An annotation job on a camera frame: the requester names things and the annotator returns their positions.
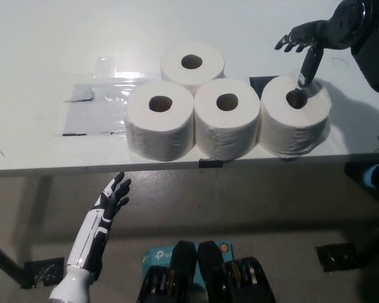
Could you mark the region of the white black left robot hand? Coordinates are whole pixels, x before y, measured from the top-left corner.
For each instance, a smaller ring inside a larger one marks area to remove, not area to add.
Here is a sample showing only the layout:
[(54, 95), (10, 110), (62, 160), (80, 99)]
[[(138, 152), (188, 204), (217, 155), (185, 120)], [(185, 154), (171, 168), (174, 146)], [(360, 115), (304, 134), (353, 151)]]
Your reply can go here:
[(68, 266), (81, 268), (98, 280), (102, 271), (102, 257), (109, 239), (112, 223), (120, 209), (128, 204), (131, 179), (118, 173), (101, 192), (87, 212), (67, 261)]

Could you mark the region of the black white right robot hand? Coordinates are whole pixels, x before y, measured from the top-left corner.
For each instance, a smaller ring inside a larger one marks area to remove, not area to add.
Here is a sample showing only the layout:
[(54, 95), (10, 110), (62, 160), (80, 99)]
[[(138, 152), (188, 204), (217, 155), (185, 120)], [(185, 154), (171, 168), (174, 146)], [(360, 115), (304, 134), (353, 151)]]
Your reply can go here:
[(313, 82), (325, 49), (343, 50), (357, 40), (356, 31), (364, 21), (363, 1), (341, 1), (328, 20), (316, 20), (294, 27), (276, 44), (275, 49), (297, 53), (308, 49), (297, 80), (299, 88)]

